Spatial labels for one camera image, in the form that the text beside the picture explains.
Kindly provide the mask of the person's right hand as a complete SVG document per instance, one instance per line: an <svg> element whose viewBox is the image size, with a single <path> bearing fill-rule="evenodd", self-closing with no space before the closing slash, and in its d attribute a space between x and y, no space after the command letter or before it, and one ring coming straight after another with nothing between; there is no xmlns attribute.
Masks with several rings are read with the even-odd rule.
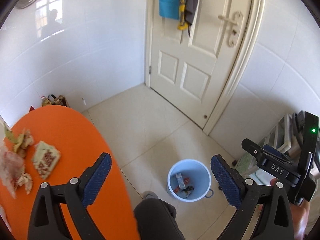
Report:
<svg viewBox="0 0 320 240"><path fill-rule="evenodd" d="M300 205L291 204L280 182L272 183L259 186L262 210L252 239L303 239L310 203L304 200Z"/></svg>

